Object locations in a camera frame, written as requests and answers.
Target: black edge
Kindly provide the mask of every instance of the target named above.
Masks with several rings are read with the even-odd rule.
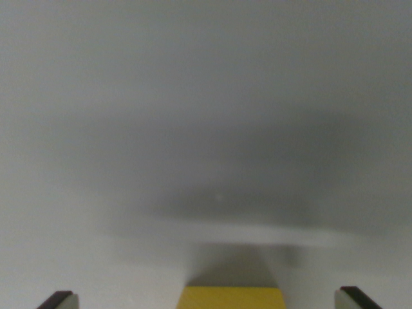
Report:
[[[37,309],[55,309],[70,295],[73,295],[72,291],[56,291],[47,298],[43,304],[37,307]]]
[[[362,309],[382,309],[357,286],[342,286],[341,290],[348,294]]]

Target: white floor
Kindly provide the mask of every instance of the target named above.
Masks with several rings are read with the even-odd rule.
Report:
[[[1,1],[0,307],[174,308],[204,280],[409,308],[411,14]]]

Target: white wall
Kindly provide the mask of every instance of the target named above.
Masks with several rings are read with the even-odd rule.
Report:
[[[173,308],[244,244],[290,309],[407,308],[411,13],[2,1],[0,307]]]

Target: yellow object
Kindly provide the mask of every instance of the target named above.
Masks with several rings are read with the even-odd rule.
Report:
[[[176,309],[285,309],[278,288],[187,286]]]

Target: yellow block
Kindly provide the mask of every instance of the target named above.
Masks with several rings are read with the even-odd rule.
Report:
[[[187,286],[176,309],[285,309],[278,288]]]

